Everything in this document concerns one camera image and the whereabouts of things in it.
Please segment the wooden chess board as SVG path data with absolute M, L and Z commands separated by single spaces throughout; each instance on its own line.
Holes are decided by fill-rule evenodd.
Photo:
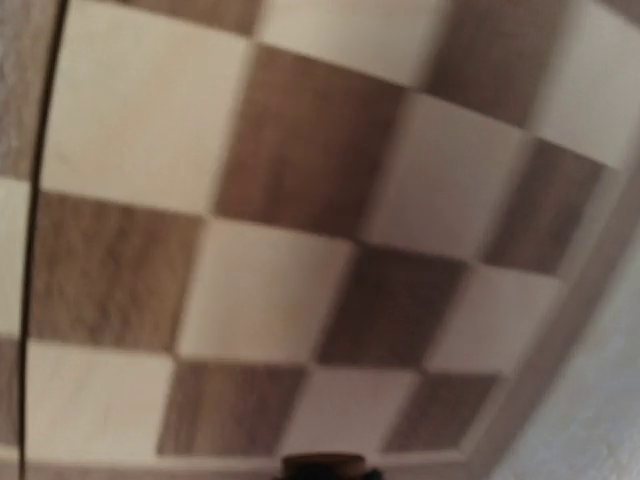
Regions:
M 482 479 L 615 260 L 635 1 L 5 1 L 1 475 Z

